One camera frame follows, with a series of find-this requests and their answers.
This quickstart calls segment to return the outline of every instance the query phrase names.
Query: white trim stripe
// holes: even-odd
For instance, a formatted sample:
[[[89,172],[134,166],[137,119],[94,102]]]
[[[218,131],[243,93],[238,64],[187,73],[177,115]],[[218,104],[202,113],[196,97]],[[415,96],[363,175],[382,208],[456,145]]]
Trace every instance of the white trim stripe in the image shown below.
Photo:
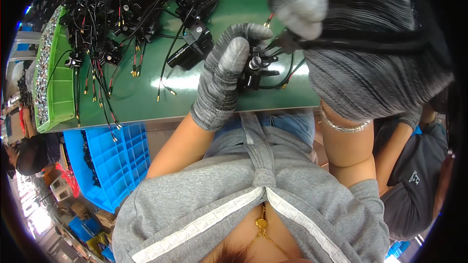
[[[215,208],[200,218],[186,225],[180,231],[177,231],[161,241],[155,242],[151,246],[144,248],[135,255],[132,259],[136,263],[147,263],[155,260],[157,257],[169,252],[170,250],[180,246],[184,242],[192,239],[196,235],[201,234],[208,228],[223,220],[229,214],[238,211],[250,202],[254,201],[257,197],[262,195],[263,187],[257,187],[249,193],[243,194],[226,202],[218,208]]]
[[[292,219],[296,223],[302,225],[306,228],[307,231],[315,238],[323,250],[330,256],[330,259],[334,263],[350,263],[348,258],[343,254],[343,252],[331,241],[329,237],[304,213],[299,211],[297,208],[289,204],[282,197],[273,192],[272,189],[266,187],[266,194],[268,196],[268,201],[279,213]]]

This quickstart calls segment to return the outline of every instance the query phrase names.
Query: printed logo on shirt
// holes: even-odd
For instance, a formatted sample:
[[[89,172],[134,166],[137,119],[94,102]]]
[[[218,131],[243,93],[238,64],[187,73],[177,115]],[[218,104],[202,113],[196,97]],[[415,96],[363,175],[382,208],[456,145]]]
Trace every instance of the printed logo on shirt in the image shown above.
[[[418,184],[419,184],[419,181],[420,181],[420,180],[419,180],[419,177],[418,177],[418,172],[416,172],[416,170],[414,170],[414,172],[413,172],[413,174],[411,175],[411,178],[409,179],[408,182],[411,183],[411,182],[413,182],[413,181],[416,183],[416,185],[418,185]]]

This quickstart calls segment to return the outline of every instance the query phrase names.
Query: dark gray t-shirt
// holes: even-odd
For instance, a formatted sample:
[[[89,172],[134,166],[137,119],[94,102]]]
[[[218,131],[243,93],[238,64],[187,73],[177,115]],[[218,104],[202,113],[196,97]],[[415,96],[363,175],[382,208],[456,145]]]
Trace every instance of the dark gray t-shirt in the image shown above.
[[[392,120],[380,128],[375,151],[388,140],[396,125],[397,121]],[[407,241],[429,227],[447,150],[445,130],[438,121],[428,124],[423,134],[413,135],[406,143],[387,183],[393,188],[380,197],[392,240]]]

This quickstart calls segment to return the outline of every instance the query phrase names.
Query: gray knit glove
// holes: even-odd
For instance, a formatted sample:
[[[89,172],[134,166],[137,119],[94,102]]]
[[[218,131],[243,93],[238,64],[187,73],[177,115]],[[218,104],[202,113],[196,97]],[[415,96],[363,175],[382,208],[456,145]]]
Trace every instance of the gray knit glove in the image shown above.
[[[249,42],[273,37],[258,24],[228,27],[208,55],[198,84],[198,97],[190,114],[206,131],[219,130],[237,106],[237,79],[249,56]]]
[[[416,107],[412,110],[403,112],[398,115],[398,122],[400,123],[406,123],[411,126],[411,128],[414,129],[416,126],[419,124],[419,121],[421,120],[421,114],[423,113],[423,107],[419,106]]]
[[[328,0],[270,0],[275,16],[291,31],[313,40],[322,32]]]

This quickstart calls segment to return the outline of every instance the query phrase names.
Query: gold necklace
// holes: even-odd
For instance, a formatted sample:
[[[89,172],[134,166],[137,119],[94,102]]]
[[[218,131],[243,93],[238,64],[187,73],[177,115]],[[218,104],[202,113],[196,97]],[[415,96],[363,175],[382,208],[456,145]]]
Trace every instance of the gold necklace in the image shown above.
[[[252,245],[254,244],[255,240],[258,239],[260,236],[263,236],[264,238],[266,238],[268,241],[272,242],[272,244],[278,248],[278,250],[280,250],[286,257],[288,257],[288,259],[292,259],[291,256],[289,256],[289,254],[283,250],[283,248],[279,247],[275,242],[273,242],[265,233],[265,228],[267,227],[268,223],[266,222],[266,220],[263,218],[263,214],[265,213],[265,202],[262,203],[262,212],[260,213],[260,217],[257,218],[255,220],[255,225],[258,226],[258,233],[257,235],[255,236],[254,240],[250,243],[250,245],[247,247],[247,249],[250,249],[250,247],[252,247]]]

